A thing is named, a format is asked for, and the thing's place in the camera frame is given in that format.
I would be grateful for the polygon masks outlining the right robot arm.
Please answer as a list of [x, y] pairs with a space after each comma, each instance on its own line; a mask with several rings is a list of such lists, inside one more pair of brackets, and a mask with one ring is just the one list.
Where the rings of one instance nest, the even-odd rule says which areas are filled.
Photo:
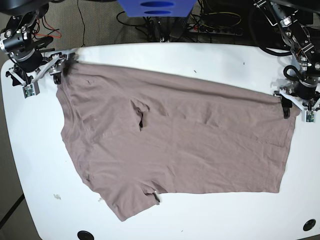
[[39, 20], [44, 20], [50, 3], [58, 4], [60, 0], [2, 0], [0, 12], [9, 15], [6, 27], [0, 32], [0, 49], [13, 62], [12, 72], [6, 77], [12, 79], [12, 85], [30, 85], [33, 78], [28, 73], [37, 72], [39, 67], [54, 60], [52, 56], [45, 58], [42, 50], [53, 40], [51, 34], [34, 40], [35, 29]]

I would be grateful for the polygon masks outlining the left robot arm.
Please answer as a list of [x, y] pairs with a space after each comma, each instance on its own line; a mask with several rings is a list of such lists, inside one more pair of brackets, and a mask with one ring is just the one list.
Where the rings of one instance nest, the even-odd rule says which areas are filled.
[[273, 27], [278, 27], [283, 42], [290, 48], [288, 52], [276, 52], [259, 43], [257, 46], [275, 57], [292, 55], [299, 66], [287, 65], [283, 69], [283, 75], [291, 84], [279, 86], [273, 95], [280, 98], [285, 119], [290, 117], [291, 108], [297, 106], [302, 112], [302, 120], [314, 123], [320, 110], [320, 93], [317, 91], [320, 85], [320, 53], [312, 43], [307, 28], [299, 23], [296, 13], [288, 12], [285, 7], [299, 9], [299, 6], [289, 5], [287, 1], [276, 3], [270, 0], [255, 0], [248, 15], [249, 32], [256, 42], [253, 28], [253, 15], [256, 10], [260, 10]]

